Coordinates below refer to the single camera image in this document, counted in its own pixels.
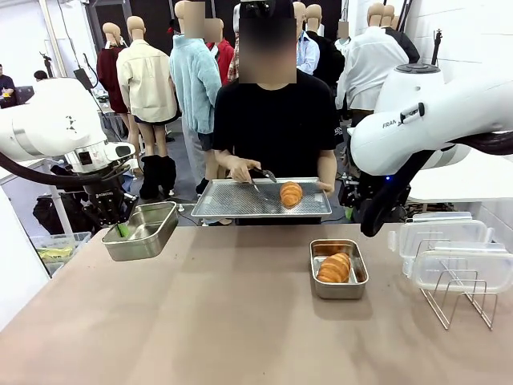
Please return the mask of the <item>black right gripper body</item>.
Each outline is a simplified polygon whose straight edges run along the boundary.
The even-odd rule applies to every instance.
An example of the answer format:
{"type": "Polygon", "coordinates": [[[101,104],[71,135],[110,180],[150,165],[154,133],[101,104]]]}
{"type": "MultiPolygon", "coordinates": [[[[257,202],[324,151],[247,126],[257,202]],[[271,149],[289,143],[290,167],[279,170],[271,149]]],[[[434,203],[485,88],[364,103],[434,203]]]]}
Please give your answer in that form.
{"type": "Polygon", "coordinates": [[[343,179],[339,191],[339,203],[347,208],[359,208],[361,196],[358,192],[360,182],[358,179],[343,179]]]}

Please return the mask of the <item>person's right hand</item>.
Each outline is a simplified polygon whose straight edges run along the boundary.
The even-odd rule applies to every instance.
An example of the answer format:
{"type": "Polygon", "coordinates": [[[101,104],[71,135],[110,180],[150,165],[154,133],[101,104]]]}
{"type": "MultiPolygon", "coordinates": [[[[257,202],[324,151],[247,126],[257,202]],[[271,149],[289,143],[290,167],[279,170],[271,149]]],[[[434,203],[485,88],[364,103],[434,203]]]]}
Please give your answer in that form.
{"type": "Polygon", "coordinates": [[[234,156],[229,162],[229,175],[232,179],[241,183],[252,183],[250,171],[260,168],[261,163],[255,160],[248,160],[234,156]]]}

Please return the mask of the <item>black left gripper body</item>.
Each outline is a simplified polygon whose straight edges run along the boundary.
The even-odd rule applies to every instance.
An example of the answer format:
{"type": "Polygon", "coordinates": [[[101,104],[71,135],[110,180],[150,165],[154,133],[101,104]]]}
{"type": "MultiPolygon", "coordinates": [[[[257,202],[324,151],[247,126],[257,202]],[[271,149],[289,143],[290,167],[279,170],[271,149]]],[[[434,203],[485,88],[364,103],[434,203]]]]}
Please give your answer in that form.
{"type": "Polygon", "coordinates": [[[107,181],[84,186],[89,201],[99,212],[124,212],[127,209],[122,177],[113,177],[107,181]]]}

